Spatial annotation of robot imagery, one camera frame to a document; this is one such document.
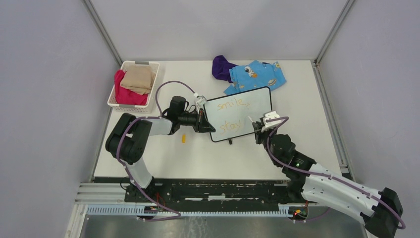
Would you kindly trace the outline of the white whiteboard black frame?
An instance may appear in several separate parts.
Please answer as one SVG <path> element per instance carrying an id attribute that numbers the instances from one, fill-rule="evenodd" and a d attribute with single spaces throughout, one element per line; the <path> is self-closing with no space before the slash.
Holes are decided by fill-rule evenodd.
<path id="1" fill-rule="evenodd" d="M 220 142 L 254 133 L 252 122 L 272 111 L 271 91 L 268 87 L 253 89 L 229 96 L 210 99 L 204 105 L 210 124 L 212 142 Z"/>

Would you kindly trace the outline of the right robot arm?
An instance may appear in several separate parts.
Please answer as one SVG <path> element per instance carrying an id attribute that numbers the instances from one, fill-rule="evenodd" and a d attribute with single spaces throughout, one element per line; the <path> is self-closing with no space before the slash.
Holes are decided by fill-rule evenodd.
<path id="1" fill-rule="evenodd" d="M 286 117 L 253 122 L 257 144 L 264 146 L 273 164 L 290 179 L 286 196 L 292 202 L 302 199 L 327 206 L 355 219 L 377 238 L 393 238 L 404 230 L 403 207 L 398 194 L 389 188 L 377 190 L 329 171 L 314 159 L 296 150 L 287 134 L 277 130 Z"/>

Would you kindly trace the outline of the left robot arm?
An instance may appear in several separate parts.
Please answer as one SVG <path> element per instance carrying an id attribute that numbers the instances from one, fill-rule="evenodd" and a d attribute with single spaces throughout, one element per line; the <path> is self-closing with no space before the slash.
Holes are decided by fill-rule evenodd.
<path id="1" fill-rule="evenodd" d="M 159 117 L 136 117 L 124 113 L 111 131 L 105 149 L 124 167 L 132 185 L 137 187 L 137 196 L 150 202 L 156 189 L 150 185 L 154 177 L 143 160 L 148 139 L 156 135 L 173 135 L 181 126 L 190 126 L 196 133 L 215 132 L 208 120 L 204 96 L 196 96 L 194 111 L 186 109 L 187 101 L 174 96 L 170 106 Z"/>

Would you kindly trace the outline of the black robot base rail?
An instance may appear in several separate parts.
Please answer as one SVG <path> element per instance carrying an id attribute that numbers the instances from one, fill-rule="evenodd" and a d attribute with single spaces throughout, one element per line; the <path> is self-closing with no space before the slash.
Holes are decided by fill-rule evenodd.
<path id="1" fill-rule="evenodd" d="M 287 180 L 217 180 L 153 178 L 139 190 L 133 182 L 126 188 L 125 202 L 146 203 L 146 213 L 177 211 L 189 214 L 259 215 L 280 213 L 291 205 L 286 216 L 304 220 L 309 202 L 293 195 Z"/>

